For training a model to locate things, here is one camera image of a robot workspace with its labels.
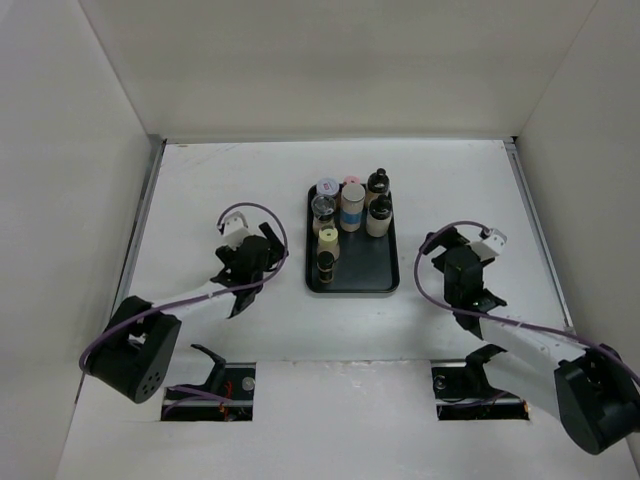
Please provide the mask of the small dark pepper bottle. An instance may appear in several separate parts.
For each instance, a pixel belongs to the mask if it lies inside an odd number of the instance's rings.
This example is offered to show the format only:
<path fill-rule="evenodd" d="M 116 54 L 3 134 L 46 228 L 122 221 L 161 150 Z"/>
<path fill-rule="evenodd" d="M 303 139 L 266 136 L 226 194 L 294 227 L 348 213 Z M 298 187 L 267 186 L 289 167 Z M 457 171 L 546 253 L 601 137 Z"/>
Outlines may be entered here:
<path fill-rule="evenodd" d="M 317 256 L 318 280 L 322 284 L 329 284 L 334 279 L 336 259 L 332 252 L 322 251 Z"/>

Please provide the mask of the yellow cap spice shaker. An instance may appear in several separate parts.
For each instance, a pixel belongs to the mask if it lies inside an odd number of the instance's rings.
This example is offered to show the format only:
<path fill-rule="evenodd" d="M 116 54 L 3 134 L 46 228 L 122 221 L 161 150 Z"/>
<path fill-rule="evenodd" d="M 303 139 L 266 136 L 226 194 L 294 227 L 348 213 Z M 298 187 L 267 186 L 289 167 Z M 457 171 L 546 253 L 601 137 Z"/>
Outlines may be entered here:
<path fill-rule="evenodd" d="M 323 252 L 329 252 L 335 260 L 339 259 L 339 231 L 335 225 L 324 225 L 319 229 L 317 254 Z"/>

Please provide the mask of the clear cap salt grinder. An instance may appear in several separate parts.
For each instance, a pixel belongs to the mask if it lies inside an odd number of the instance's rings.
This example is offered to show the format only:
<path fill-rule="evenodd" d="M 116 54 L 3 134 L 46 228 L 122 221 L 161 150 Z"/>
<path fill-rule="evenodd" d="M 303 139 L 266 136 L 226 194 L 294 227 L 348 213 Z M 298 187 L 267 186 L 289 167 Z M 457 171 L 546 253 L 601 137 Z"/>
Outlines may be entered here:
<path fill-rule="evenodd" d="M 335 199 L 325 194 L 316 194 L 310 202 L 313 214 L 312 229 L 315 233 L 334 219 L 336 211 Z"/>

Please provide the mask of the black cap white spice bottle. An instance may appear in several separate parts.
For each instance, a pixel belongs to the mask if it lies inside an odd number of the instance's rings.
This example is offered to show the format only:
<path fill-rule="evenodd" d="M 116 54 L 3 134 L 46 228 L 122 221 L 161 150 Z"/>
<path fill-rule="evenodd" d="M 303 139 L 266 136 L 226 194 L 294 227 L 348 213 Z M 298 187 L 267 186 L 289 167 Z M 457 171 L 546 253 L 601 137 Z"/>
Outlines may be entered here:
<path fill-rule="evenodd" d="M 385 236 L 393 218 L 393 205 L 389 196 L 380 195 L 368 207 L 366 219 L 367 234 L 374 238 Z"/>

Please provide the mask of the blue label grey cap jar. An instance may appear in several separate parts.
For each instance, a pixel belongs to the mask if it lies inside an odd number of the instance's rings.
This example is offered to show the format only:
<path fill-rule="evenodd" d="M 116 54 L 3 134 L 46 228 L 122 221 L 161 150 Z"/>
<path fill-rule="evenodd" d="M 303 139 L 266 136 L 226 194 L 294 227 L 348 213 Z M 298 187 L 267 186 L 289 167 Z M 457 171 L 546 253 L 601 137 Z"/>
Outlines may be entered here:
<path fill-rule="evenodd" d="M 345 232 L 360 228 L 366 191 L 358 183 L 346 184 L 341 191 L 340 226 Z"/>

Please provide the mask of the pink cap spice shaker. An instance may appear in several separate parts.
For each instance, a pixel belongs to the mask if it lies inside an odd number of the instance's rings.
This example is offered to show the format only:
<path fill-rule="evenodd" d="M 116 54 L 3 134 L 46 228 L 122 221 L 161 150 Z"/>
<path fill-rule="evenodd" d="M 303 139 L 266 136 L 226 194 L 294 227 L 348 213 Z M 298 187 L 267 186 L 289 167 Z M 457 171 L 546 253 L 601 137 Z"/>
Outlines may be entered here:
<path fill-rule="evenodd" d="M 357 176 L 346 176 L 343 181 L 341 182 L 341 186 L 342 187 L 346 187 L 347 185 L 351 185 L 351 184 L 360 184 L 361 181 Z"/>

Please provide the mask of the black cap brown spice bottle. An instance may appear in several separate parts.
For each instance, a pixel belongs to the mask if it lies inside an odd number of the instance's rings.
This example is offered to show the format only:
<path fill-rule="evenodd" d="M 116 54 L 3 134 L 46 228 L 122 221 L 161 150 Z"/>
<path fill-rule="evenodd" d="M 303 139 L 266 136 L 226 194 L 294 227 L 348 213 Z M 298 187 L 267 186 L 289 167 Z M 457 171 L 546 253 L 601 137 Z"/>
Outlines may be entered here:
<path fill-rule="evenodd" d="M 366 201 L 370 203 L 380 195 L 386 195 L 390 189 L 390 179 L 384 168 L 378 168 L 367 179 Z"/>

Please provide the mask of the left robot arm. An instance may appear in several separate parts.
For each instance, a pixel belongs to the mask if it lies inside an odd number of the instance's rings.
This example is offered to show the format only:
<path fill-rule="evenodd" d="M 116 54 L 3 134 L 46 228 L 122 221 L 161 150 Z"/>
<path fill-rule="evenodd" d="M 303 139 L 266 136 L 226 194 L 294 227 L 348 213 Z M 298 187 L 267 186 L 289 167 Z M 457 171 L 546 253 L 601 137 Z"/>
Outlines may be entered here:
<path fill-rule="evenodd" d="M 179 333 L 186 329 L 186 315 L 211 307 L 216 320 L 231 319 L 245 311 L 282 269 L 287 235 L 276 235 L 266 222 L 259 230 L 236 247 L 219 247 L 215 254 L 223 268 L 201 287 L 163 304 L 125 298 L 103 333 L 81 354 L 82 372 L 135 404 L 149 400 L 167 376 Z"/>

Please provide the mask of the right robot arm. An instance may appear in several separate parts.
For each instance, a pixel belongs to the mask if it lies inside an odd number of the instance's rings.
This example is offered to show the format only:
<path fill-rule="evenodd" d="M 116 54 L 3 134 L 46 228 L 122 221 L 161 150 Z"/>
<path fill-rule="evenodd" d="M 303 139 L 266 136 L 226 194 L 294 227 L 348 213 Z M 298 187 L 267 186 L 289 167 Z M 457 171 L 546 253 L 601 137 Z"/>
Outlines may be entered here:
<path fill-rule="evenodd" d="M 419 293 L 450 312 L 483 341 L 466 358 L 464 384 L 483 396 L 493 389 L 516 395 L 556 418 L 583 451 L 598 455 L 639 430 L 639 377 L 619 354 L 568 331 L 494 314 L 506 301 L 484 285 L 484 270 L 503 251 L 506 236 L 479 224 L 472 241 L 455 221 L 430 232 L 417 257 L 432 256 L 443 276 L 443 297 Z M 441 252 L 432 255 L 435 249 Z"/>

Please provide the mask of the black rectangular tray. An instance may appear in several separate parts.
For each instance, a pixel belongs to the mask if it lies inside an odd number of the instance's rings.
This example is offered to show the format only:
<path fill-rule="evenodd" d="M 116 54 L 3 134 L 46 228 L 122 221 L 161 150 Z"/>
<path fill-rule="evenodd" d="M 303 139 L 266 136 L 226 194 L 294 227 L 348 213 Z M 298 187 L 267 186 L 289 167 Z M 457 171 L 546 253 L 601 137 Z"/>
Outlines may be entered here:
<path fill-rule="evenodd" d="M 311 201 L 316 195 L 312 185 L 307 193 L 305 281 L 309 290 L 318 294 L 386 294 L 395 291 L 400 283 L 399 261 L 394 219 L 387 233 L 372 237 L 366 231 L 367 208 L 363 209 L 361 226 L 355 232 L 341 229 L 339 214 L 335 215 L 339 232 L 340 255 L 334 264 L 333 280 L 323 283 L 317 268 L 318 238 L 313 232 Z"/>

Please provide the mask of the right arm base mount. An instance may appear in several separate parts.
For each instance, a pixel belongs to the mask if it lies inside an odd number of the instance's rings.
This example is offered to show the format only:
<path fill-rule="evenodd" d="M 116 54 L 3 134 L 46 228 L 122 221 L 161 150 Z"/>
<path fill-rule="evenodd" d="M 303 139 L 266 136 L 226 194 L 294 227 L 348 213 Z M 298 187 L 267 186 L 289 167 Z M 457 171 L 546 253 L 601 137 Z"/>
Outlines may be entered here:
<path fill-rule="evenodd" d="M 527 403 L 489 384 L 484 367 L 504 350 L 483 346 L 464 360 L 431 363 L 436 415 L 440 421 L 528 421 Z"/>

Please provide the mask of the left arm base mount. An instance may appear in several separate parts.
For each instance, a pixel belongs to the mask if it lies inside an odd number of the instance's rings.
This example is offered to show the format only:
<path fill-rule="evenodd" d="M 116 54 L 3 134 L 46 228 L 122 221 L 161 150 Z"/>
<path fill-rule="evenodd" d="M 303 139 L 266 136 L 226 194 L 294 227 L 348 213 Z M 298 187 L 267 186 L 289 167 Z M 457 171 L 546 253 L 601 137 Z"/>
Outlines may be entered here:
<path fill-rule="evenodd" d="M 229 362 L 192 344 L 171 360 L 160 419 L 164 422 L 249 422 L 253 419 L 257 366 Z"/>

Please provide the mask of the left aluminium table rail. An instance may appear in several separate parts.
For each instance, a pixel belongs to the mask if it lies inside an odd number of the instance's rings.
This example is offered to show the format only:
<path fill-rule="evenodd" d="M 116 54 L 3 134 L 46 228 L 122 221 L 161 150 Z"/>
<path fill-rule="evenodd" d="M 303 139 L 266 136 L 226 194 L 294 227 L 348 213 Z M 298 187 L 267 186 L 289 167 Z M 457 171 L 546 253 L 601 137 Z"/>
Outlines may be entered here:
<path fill-rule="evenodd" d="M 159 176 L 159 169 L 166 148 L 167 140 L 161 135 L 151 134 L 148 136 L 148 140 L 151 146 L 150 156 L 146 163 L 145 173 L 136 203 L 136 209 L 130 230 L 125 257 L 118 279 L 115 297 L 112 302 L 112 307 L 109 311 L 109 314 L 104 322 L 104 329 L 107 328 L 107 325 L 110 322 L 112 316 L 115 314 L 117 307 L 129 292 L 142 237 L 144 234 L 145 225 L 149 215 L 153 193 Z"/>

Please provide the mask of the aluminium table rail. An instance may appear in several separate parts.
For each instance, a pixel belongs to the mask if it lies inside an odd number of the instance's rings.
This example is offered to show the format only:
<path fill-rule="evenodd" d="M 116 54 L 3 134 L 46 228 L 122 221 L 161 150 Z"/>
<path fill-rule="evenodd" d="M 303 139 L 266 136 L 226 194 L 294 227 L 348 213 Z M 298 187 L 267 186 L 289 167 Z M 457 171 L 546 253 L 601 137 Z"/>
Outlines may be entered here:
<path fill-rule="evenodd" d="M 529 188 L 525 172 L 522 166 L 522 162 L 517 149 L 516 141 L 513 138 L 509 138 L 503 142 L 505 151 L 511 166 L 521 199 L 524 204 L 524 208 L 527 214 L 527 218 L 531 229 L 537 249 L 543 259 L 543 269 L 546 277 L 552 286 L 556 303 L 560 306 L 562 311 L 563 329 L 565 332 L 575 334 L 575 326 L 572 319 L 572 315 L 569 311 L 569 307 L 564 295 L 563 289 L 560 284 L 557 269 L 554 265 L 554 261 L 548 246 L 547 239 L 545 237 L 536 206 L 534 204 L 533 196 Z"/>
<path fill-rule="evenodd" d="M 167 140 L 161 135 L 151 134 L 148 136 L 148 140 L 151 146 L 150 156 L 146 163 L 145 173 L 136 203 L 136 209 L 130 230 L 125 257 L 118 279 L 115 297 L 112 302 L 112 307 L 109 311 L 109 314 L 104 322 L 104 329 L 107 328 L 107 325 L 110 322 L 112 316 L 115 314 L 117 307 L 129 292 L 142 237 L 144 234 L 145 225 L 149 215 L 153 193 L 159 176 L 159 169 L 166 148 Z"/>

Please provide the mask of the right aluminium table rail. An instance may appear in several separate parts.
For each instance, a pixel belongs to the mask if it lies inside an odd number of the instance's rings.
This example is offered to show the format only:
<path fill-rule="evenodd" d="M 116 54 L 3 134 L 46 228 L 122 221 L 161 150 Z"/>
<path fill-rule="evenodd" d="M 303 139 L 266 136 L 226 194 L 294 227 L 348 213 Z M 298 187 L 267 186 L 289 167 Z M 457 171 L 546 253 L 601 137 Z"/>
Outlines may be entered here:
<path fill-rule="evenodd" d="M 537 249 L 543 259 L 543 269 L 546 277 L 552 286 L 556 303 L 560 306 L 562 311 L 563 329 L 565 332 L 575 334 L 575 326 L 572 319 L 572 315 L 569 311 L 569 307 L 564 295 L 563 289 L 560 284 L 557 269 L 554 265 L 554 261 L 548 246 L 547 239 L 545 237 L 536 206 L 534 204 L 533 196 L 529 188 L 525 172 L 522 166 L 522 162 L 517 149 L 516 141 L 513 138 L 509 138 L 503 142 L 505 151 L 511 166 L 521 199 L 524 204 L 524 208 L 527 214 L 527 218 L 531 229 Z"/>

